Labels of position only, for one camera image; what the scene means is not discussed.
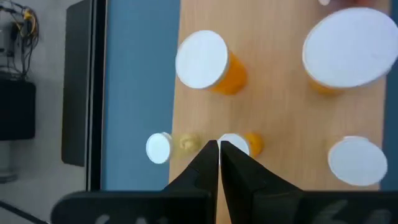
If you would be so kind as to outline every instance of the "blue panel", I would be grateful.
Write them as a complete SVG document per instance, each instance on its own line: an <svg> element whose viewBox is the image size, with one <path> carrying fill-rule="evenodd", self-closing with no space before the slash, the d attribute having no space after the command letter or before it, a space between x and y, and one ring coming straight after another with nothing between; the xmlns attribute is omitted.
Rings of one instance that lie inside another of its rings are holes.
<svg viewBox="0 0 398 224"><path fill-rule="evenodd" d="M172 130L179 0L108 1L102 188L160 190L146 139Z"/></svg>

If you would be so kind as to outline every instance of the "wires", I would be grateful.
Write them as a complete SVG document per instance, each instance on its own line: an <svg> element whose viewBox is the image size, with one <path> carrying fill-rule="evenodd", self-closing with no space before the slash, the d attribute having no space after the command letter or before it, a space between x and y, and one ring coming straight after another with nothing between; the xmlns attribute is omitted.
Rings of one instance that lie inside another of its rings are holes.
<svg viewBox="0 0 398 224"><path fill-rule="evenodd" d="M21 209L18 209L6 202L3 202L2 200L0 200L0 208L4 208L5 210L12 212L13 214L15 214L21 218L24 218L34 224L49 224L48 222L45 222L27 212L22 211Z"/></svg>
<svg viewBox="0 0 398 224"><path fill-rule="evenodd" d="M14 21L15 35L11 34L12 46L19 50L18 52L14 50L12 54L7 55L6 68L9 73L12 71L14 76L26 79L30 70L33 50L39 43L39 22L33 9L13 1L0 1L0 3L5 2L8 2L11 7L0 6L0 11L8 12ZM16 63L17 54L21 56L19 63Z"/></svg>

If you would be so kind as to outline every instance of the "gray floor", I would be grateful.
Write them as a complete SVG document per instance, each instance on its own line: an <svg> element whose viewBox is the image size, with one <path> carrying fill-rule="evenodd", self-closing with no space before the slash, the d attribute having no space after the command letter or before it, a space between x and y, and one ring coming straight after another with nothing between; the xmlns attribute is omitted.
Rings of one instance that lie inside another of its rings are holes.
<svg viewBox="0 0 398 224"><path fill-rule="evenodd" d="M19 180L0 185L0 199L49 220L54 203L85 188L85 171L61 161L63 66L66 9L79 0L17 0L33 8L40 22L40 42L30 71L37 86L36 137L12 143ZM0 18L5 19L4 12ZM0 208L0 223L28 223Z"/></svg>

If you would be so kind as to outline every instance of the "wooden table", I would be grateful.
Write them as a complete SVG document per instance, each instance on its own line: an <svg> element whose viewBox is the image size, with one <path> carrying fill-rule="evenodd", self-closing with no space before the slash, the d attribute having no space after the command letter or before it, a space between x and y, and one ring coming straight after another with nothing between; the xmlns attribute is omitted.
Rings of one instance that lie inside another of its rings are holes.
<svg viewBox="0 0 398 224"><path fill-rule="evenodd" d="M359 189L330 172L327 154L330 144L346 135L381 146L385 79L327 97L309 87L302 65L310 29L347 2L332 0L325 7L317 0L182 0L180 42L197 30L219 33L246 67L248 84L237 95L224 96L189 89L176 79L173 134L199 133L207 142L224 133L255 131L266 141L257 161L297 187ZM388 12L389 1L373 7ZM194 156L171 160L170 181ZM221 182L217 221L230 222Z"/></svg>

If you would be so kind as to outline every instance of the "wooden surface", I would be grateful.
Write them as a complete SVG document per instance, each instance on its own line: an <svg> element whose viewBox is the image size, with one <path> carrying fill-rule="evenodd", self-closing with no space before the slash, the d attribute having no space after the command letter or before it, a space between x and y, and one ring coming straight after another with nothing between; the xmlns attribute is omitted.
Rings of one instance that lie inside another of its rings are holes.
<svg viewBox="0 0 398 224"><path fill-rule="evenodd" d="M177 79L173 134L198 133L207 142L224 133L255 131L266 142L257 161L296 186L359 189L330 172L327 153L345 135L381 146L385 79L326 97L309 87L301 58L310 29L347 2L332 0L323 7L317 0L181 0L180 42L197 30L219 33L246 67L248 84L237 95L223 96L189 89ZM374 7L388 12L388 0ZM170 161L170 181L194 156ZM230 222L221 183L217 221Z"/></svg>

